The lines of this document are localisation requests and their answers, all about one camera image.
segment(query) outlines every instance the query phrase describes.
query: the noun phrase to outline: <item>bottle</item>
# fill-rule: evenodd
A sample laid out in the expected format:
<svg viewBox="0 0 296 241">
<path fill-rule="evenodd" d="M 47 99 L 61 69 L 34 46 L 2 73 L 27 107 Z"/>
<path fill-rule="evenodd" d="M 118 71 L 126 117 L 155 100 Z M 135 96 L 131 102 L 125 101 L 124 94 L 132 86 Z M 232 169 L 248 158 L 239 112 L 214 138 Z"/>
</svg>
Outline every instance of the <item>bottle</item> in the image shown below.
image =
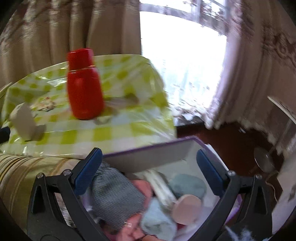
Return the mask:
<svg viewBox="0 0 296 241">
<path fill-rule="evenodd" d="M 100 78 L 93 64 L 89 48 L 68 53 L 69 72 L 67 90 L 73 115 L 80 120 L 97 117 L 103 111 L 104 101 Z"/>
</svg>

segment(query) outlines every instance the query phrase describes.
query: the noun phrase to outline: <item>pink cloth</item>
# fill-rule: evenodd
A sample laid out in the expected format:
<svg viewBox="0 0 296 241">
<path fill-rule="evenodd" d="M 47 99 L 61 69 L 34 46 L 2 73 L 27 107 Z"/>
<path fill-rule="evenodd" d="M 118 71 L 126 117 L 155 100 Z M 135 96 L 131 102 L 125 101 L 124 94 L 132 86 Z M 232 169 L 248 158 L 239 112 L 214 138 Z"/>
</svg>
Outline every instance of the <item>pink cloth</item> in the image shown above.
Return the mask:
<svg viewBox="0 0 296 241">
<path fill-rule="evenodd" d="M 152 188 L 149 182 L 143 180 L 133 180 L 131 181 L 141 193 L 146 197 L 144 201 L 144 208 L 148 208 L 150 200 L 152 198 Z M 134 241 L 139 238 L 143 238 L 145 234 L 139 227 L 140 220 L 142 218 L 142 214 L 137 213 L 131 216 L 127 221 L 126 225 L 118 232 L 117 235 L 111 235 L 106 230 L 104 230 L 105 235 L 110 240 L 116 241 Z"/>
</svg>

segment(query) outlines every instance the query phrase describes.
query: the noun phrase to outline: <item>plastic table cover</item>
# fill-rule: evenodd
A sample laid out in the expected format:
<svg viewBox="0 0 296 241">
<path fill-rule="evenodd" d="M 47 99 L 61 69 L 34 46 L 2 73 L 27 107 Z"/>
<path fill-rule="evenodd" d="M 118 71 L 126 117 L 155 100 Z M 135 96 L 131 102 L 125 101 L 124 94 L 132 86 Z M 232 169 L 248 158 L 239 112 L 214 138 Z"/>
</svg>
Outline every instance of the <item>plastic table cover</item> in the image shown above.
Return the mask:
<svg viewBox="0 0 296 241">
<path fill-rule="evenodd" d="M 1 113 L 3 126 L 11 128 L 4 154 L 82 159 L 94 148 L 104 154 L 175 138 L 163 81 L 148 59 L 140 55 L 95 56 L 105 100 L 103 113 L 93 120 L 78 120 L 67 98 L 67 62 L 32 73 L 9 87 Z M 37 111 L 50 97 L 56 107 Z M 9 121 L 12 110 L 30 104 L 37 125 L 46 131 L 39 141 L 23 141 Z"/>
</svg>

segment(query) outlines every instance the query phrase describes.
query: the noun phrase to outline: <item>brown floor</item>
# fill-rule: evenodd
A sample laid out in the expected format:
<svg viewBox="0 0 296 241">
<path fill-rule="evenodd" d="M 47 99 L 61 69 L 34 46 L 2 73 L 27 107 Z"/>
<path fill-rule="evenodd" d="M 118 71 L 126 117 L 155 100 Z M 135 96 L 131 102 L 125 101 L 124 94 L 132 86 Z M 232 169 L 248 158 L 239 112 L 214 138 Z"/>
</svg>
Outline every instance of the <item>brown floor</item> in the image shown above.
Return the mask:
<svg viewBox="0 0 296 241">
<path fill-rule="evenodd" d="M 219 130 L 208 130 L 204 125 L 185 126 L 177 128 L 177 134 L 179 138 L 195 135 L 204 143 L 211 144 L 226 166 L 239 175 L 254 176 L 260 173 L 264 178 L 267 178 L 267 175 L 257 166 L 253 154 L 254 148 L 257 146 L 263 147 L 266 150 L 272 147 L 261 132 L 249 130 L 243 133 L 240 131 L 238 123 L 232 123 L 223 125 Z M 279 171 L 284 160 L 283 156 L 278 156 L 274 152 L 272 158 L 275 168 Z M 276 175 L 269 179 L 269 183 L 274 185 L 278 199 L 282 189 L 277 182 Z M 271 206 L 274 208 L 276 201 L 272 188 L 270 188 L 269 193 Z"/>
</svg>

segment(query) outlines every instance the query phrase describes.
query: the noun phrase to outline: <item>metal bolt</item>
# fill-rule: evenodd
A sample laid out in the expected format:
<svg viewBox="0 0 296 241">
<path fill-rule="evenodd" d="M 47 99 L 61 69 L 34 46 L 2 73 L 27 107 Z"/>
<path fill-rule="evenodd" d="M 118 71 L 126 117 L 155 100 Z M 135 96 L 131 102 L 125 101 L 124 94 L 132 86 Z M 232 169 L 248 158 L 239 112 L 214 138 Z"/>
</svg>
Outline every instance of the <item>metal bolt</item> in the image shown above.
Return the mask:
<svg viewBox="0 0 296 241">
<path fill-rule="evenodd" d="M 235 171 L 228 171 L 227 174 L 231 177 L 235 176 Z"/>
<path fill-rule="evenodd" d="M 262 176 L 260 174 L 256 174 L 256 178 L 261 180 L 262 179 Z"/>
<path fill-rule="evenodd" d="M 43 173 L 42 173 L 42 172 L 38 173 L 38 174 L 36 175 L 36 177 L 37 177 L 38 179 L 40 179 L 41 177 L 43 177 Z"/>
<path fill-rule="evenodd" d="M 63 175 L 64 176 L 69 176 L 71 174 L 71 170 L 70 169 L 66 169 L 63 171 Z"/>
</svg>

